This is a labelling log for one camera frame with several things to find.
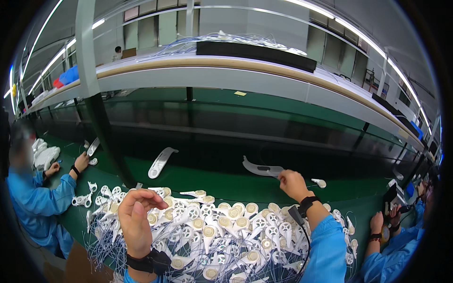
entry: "gray support column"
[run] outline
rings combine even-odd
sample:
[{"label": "gray support column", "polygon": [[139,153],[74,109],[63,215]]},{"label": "gray support column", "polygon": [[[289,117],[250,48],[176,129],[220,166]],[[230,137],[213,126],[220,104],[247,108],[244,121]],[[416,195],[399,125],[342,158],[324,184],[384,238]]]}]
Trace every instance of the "gray support column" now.
[{"label": "gray support column", "polygon": [[431,146],[431,143],[432,143],[433,140],[434,140],[434,134],[436,133],[437,125],[439,125],[439,117],[440,117],[440,116],[437,116],[436,121],[434,122],[434,127],[433,127],[433,130],[431,131],[432,134],[431,134],[431,136],[429,137],[429,140],[428,140],[428,142],[427,142],[428,148]]},{"label": "gray support column", "polygon": [[381,96],[382,89],[384,88],[384,83],[386,81],[387,59],[388,59],[388,55],[386,58],[384,58],[384,65],[382,66],[381,80],[379,81],[379,87],[377,88],[377,96],[379,96],[379,97]]},{"label": "gray support column", "polygon": [[100,93],[94,58],[93,18],[96,1],[79,0],[76,13],[76,50],[80,93],[90,97]]},{"label": "gray support column", "polygon": [[194,0],[187,0],[186,36],[193,36],[193,6]]}]

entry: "ceiling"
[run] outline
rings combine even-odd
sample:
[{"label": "ceiling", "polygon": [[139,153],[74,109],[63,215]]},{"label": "ceiling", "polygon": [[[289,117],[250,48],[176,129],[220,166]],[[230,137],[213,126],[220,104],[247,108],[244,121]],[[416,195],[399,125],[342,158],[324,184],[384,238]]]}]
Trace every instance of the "ceiling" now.
[{"label": "ceiling", "polygon": [[[24,33],[22,44],[19,50],[22,51],[26,45],[26,51],[23,54],[23,62],[25,64],[28,53],[37,37],[39,30],[47,19],[48,15],[58,3],[58,0],[50,0],[47,6],[35,16],[34,22],[30,24],[30,30]],[[113,9],[119,3],[126,2],[125,0],[96,0],[94,19],[98,18],[105,12]],[[75,35],[76,10],[78,0],[63,0],[55,13],[48,21],[30,58],[27,70],[24,76],[24,86],[33,85],[36,78],[39,76],[37,72],[44,69],[49,61],[61,50],[66,43]]]},{"label": "ceiling", "polygon": [[393,0],[308,0],[344,17],[385,48],[411,82],[432,124],[438,109],[437,90],[422,43],[404,12]]}]

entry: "green workbench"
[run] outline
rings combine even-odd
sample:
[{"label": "green workbench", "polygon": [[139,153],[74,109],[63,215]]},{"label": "green workbench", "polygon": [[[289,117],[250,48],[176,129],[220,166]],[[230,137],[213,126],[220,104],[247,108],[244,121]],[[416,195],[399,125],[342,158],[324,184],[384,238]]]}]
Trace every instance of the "green workbench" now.
[{"label": "green workbench", "polygon": [[[56,137],[45,135],[43,137],[49,146],[59,146],[61,149],[61,169],[58,174],[50,180],[50,188],[56,188],[60,181],[59,178],[69,172],[75,158],[80,152],[85,150],[80,144],[72,144],[68,141]],[[108,185],[111,189],[115,186],[122,187],[122,181],[113,172],[105,153],[97,150],[93,157],[98,158],[96,166],[88,166],[83,172],[82,177],[77,181],[75,190],[76,196],[89,193],[87,181],[96,182],[98,191],[103,185]],[[197,189],[205,190],[208,195],[216,198],[216,205],[220,202],[233,204],[241,201],[244,204],[255,202],[259,209],[266,208],[269,202],[275,202],[280,207],[294,204],[283,191],[279,189],[279,181],[272,177],[261,177],[253,174],[236,175],[217,172],[208,172],[172,165],[172,158],[169,159],[165,168],[157,179],[148,178],[148,169],[152,161],[127,158],[126,162],[138,182],[142,182],[143,187],[169,187],[172,189],[173,196],[187,198],[188,196],[179,195],[177,192],[193,191]],[[311,187],[310,189],[321,198],[323,202],[328,202],[332,209],[338,209],[342,215],[352,211],[357,222],[353,223],[356,232],[352,239],[357,239],[359,247],[357,249],[357,270],[363,261],[366,249],[367,238],[369,235],[369,220],[381,209],[382,194],[386,191],[388,180],[382,179],[354,179],[354,180],[326,180],[327,187]],[[89,208],[95,209],[94,196],[93,204]],[[84,245],[85,242],[93,242],[95,237],[85,236],[87,231],[86,214],[87,208],[84,206],[70,206],[66,212],[60,216],[60,222],[74,237],[76,241]]]}]

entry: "white curved plastic part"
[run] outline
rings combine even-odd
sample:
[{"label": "white curved plastic part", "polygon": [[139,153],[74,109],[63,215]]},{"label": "white curved plastic part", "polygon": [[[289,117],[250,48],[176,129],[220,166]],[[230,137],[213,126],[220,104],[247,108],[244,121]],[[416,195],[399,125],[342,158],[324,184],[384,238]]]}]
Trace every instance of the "white curved plastic part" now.
[{"label": "white curved plastic part", "polygon": [[317,185],[321,188],[324,189],[327,186],[326,181],[322,179],[312,179],[313,182],[317,183]]},{"label": "white curved plastic part", "polygon": [[149,168],[148,171],[148,177],[151,179],[156,179],[162,169],[164,168],[165,164],[167,163],[168,159],[170,158],[170,155],[175,152],[179,152],[179,150],[173,149],[171,147],[167,147],[162,152],[157,156],[157,158],[154,160],[153,165],[151,165],[151,168]]},{"label": "white curved plastic part", "polygon": [[193,196],[193,197],[205,197],[206,191],[204,190],[197,190],[191,192],[180,192],[181,195]]},{"label": "white curved plastic part", "polygon": [[266,165],[256,165],[256,164],[250,163],[247,160],[247,157],[245,155],[244,155],[244,161],[242,162],[242,165],[244,165],[244,167],[248,171],[250,171],[256,175],[260,175],[260,176],[275,177],[275,176],[278,176],[280,174],[280,172],[282,172],[284,170],[283,167],[280,167],[280,166],[266,166]]}]

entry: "black watch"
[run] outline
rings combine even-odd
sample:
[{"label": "black watch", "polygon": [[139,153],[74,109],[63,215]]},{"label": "black watch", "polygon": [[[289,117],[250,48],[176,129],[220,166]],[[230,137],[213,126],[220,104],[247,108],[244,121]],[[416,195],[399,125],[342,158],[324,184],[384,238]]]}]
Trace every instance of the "black watch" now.
[{"label": "black watch", "polygon": [[168,270],[171,259],[164,252],[158,252],[153,248],[150,253],[141,259],[136,259],[126,254],[127,265],[135,270],[145,271],[149,273],[156,273],[157,275],[163,275]]}]

